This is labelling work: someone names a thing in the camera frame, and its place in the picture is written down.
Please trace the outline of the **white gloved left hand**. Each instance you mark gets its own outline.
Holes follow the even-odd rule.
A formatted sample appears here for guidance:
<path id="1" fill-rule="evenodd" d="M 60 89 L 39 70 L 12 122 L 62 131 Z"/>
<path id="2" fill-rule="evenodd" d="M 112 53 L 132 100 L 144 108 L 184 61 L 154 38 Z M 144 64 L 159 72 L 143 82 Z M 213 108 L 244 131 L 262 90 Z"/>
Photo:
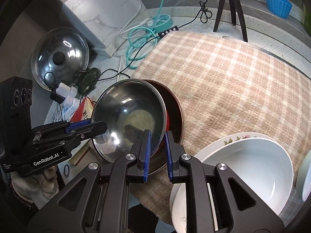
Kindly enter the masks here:
<path id="1" fill-rule="evenodd" d="M 56 170 L 53 166 L 25 178 L 13 172 L 10 174 L 13 190 L 21 200 L 41 209 L 59 192 Z"/>

